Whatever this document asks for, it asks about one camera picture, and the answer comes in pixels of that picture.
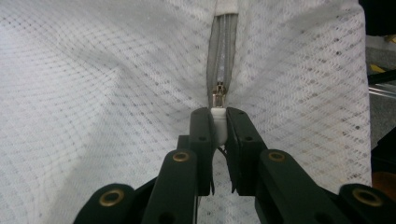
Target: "gray floor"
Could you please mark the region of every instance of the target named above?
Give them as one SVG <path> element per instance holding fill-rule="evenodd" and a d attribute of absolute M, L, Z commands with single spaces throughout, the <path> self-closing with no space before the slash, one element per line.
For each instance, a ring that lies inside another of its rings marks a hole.
<path fill-rule="evenodd" d="M 396 69 L 396 44 L 382 37 L 367 36 L 366 62 L 380 67 Z M 396 100 L 370 94 L 370 119 L 372 148 L 390 130 L 396 127 Z"/>

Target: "zipper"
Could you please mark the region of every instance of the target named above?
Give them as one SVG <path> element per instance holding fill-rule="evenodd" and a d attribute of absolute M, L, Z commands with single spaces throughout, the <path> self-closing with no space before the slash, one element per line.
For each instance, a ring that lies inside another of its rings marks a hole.
<path fill-rule="evenodd" d="M 224 107 L 235 55 L 237 14 L 216 16 L 209 40 L 206 84 L 209 107 Z"/>

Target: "brass ring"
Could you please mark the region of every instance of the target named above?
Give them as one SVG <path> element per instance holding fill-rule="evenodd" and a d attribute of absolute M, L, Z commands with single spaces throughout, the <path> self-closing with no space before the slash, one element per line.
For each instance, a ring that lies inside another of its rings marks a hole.
<path fill-rule="evenodd" d="M 268 157 L 271 161 L 284 161 L 286 159 L 285 155 L 280 152 L 270 152 Z"/>
<path fill-rule="evenodd" d="M 117 194 L 117 198 L 114 200 L 107 199 L 106 197 L 110 194 Z M 110 207 L 122 201 L 123 197 L 124 197 L 124 192 L 121 189 L 111 189 L 108 192 L 102 194 L 102 196 L 99 199 L 99 204 L 101 204 L 104 207 Z"/>
<path fill-rule="evenodd" d="M 382 199 L 367 189 L 353 189 L 353 197 L 361 203 L 372 207 L 379 207 L 383 204 Z"/>
<path fill-rule="evenodd" d="M 187 161 L 190 158 L 190 155 L 186 152 L 177 152 L 172 158 L 174 161 Z"/>

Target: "white garment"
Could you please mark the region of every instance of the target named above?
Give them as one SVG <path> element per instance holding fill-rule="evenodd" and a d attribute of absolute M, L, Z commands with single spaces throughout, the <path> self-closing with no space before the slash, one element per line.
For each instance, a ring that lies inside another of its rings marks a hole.
<path fill-rule="evenodd" d="M 159 172 L 207 106 L 215 1 L 0 3 L 0 222 L 71 223 L 99 188 Z M 356 1 L 240 1 L 227 105 L 323 188 L 371 184 Z M 256 223 L 214 159 L 201 223 Z"/>

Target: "metal zipper slider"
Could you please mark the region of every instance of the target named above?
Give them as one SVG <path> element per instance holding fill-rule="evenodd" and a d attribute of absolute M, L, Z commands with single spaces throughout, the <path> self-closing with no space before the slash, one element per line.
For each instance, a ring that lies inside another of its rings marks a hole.
<path fill-rule="evenodd" d="M 212 91 L 213 107 L 224 107 L 226 92 L 227 90 L 223 86 L 223 83 L 218 82 L 218 85 Z"/>

